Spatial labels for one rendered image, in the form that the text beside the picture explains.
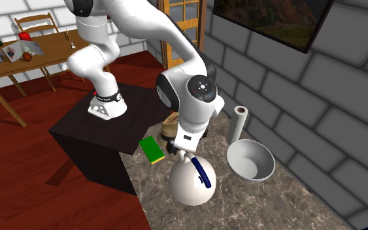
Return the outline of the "tan woven basket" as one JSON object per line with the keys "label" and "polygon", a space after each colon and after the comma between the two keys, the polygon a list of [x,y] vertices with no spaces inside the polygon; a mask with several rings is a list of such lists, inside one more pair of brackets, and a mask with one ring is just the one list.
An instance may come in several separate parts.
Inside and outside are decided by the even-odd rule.
{"label": "tan woven basket", "polygon": [[178,113],[173,112],[162,123],[157,135],[157,143],[165,148],[169,140],[174,140],[178,127]]}

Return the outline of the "green and yellow sponge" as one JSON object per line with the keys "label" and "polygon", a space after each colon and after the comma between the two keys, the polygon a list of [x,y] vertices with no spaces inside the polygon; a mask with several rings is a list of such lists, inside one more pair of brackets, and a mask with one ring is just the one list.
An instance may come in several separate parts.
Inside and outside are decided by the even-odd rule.
{"label": "green and yellow sponge", "polygon": [[165,158],[165,154],[163,153],[153,136],[149,136],[145,139],[140,140],[139,144],[152,165]]}

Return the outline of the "round white vase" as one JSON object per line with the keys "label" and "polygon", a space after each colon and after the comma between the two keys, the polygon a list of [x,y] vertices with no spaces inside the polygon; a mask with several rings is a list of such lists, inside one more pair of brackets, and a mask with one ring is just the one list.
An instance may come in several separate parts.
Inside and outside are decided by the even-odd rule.
{"label": "round white vase", "polygon": [[214,195],[216,173],[206,159],[179,150],[178,160],[169,173],[169,189],[185,205],[202,205]]}

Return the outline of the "dark robot stand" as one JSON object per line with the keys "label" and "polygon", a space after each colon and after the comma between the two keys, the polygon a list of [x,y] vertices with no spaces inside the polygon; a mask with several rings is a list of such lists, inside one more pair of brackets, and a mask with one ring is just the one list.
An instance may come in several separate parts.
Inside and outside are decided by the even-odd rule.
{"label": "dark robot stand", "polygon": [[156,90],[129,84],[119,89],[127,104],[120,117],[103,120],[90,114],[91,91],[49,133],[89,181],[135,195],[120,153],[133,155],[148,128],[166,119],[170,110]]}

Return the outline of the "grey paper towel roll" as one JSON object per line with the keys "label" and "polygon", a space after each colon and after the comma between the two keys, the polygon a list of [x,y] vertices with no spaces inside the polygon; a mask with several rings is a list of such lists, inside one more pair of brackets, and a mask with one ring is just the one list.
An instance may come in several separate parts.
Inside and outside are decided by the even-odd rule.
{"label": "grey paper towel roll", "polygon": [[248,109],[246,107],[238,105],[233,109],[231,122],[226,136],[226,141],[229,145],[239,140],[247,116]]}

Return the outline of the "grey bowl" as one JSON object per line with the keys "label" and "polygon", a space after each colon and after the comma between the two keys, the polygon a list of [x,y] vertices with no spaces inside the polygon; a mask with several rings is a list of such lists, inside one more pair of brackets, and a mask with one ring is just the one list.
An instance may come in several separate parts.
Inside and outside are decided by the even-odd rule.
{"label": "grey bowl", "polygon": [[241,139],[227,149],[227,164],[230,170],[246,182],[262,182],[275,171],[275,159],[268,148],[261,143]]}

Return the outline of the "wooden door with glass panes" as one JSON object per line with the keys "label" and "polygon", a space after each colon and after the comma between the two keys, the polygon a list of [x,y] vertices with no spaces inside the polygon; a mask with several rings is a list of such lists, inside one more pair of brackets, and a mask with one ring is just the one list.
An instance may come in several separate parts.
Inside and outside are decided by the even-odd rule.
{"label": "wooden door with glass panes", "polygon": [[[189,41],[203,51],[205,37],[205,13],[207,0],[156,0],[157,8],[168,15],[176,25],[172,28],[181,30]],[[178,33],[172,38],[162,40],[161,48],[163,54],[163,64],[166,69],[171,69],[184,63],[182,54],[186,56],[187,50],[182,50],[187,44],[185,38]]]}

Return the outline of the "wooden dining table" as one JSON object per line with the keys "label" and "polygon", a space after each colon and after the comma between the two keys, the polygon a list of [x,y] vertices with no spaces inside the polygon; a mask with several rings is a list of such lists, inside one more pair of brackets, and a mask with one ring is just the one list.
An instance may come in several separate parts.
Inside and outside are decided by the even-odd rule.
{"label": "wooden dining table", "polygon": [[[23,73],[33,69],[42,68],[45,79],[49,80],[50,75],[46,70],[47,66],[64,63],[67,58],[75,51],[86,47],[88,43],[84,41],[78,34],[77,30],[69,32],[69,39],[65,38],[65,32],[53,33],[33,37],[32,40],[37,42],[42,48],[43,55],[37,55],[31,61],[15,61],[11,62],[7,56],[0,63],[0,78],[9,77],[11,82],[17,87],[20,93],[25,96],[25,91],[21,88],[18,81],[13,77],[14,74]],[[0,103],[8,110],[8,112],[18,121],[22,127],[27,124],[17,114],[17,112],[9,105],[9,103],[0,94]]]}

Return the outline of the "dark framed landscape picture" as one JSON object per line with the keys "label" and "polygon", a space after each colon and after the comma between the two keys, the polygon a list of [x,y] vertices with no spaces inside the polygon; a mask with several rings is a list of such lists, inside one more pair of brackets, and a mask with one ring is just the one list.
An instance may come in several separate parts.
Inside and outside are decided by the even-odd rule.
{"label": "dark framed landscape picture", "polygon": [[335,0],[214,0],[213,14],[308,53]]}

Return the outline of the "wooden chair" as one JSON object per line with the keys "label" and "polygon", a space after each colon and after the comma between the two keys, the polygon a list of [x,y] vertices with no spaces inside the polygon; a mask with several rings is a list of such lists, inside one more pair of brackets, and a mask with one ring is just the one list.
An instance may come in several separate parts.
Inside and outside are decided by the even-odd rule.
{"label": "wooden chair", "polygon": [[37,55],[36,60],[31,62],[42,71],[53,91],[56,91],[47,66],[65,63],[71,54],[88,43],[80,38],[77,30],[60,32],[49,12],[14,20],[20,31],[29,33],[31,40],[41,47],[43,55]]}

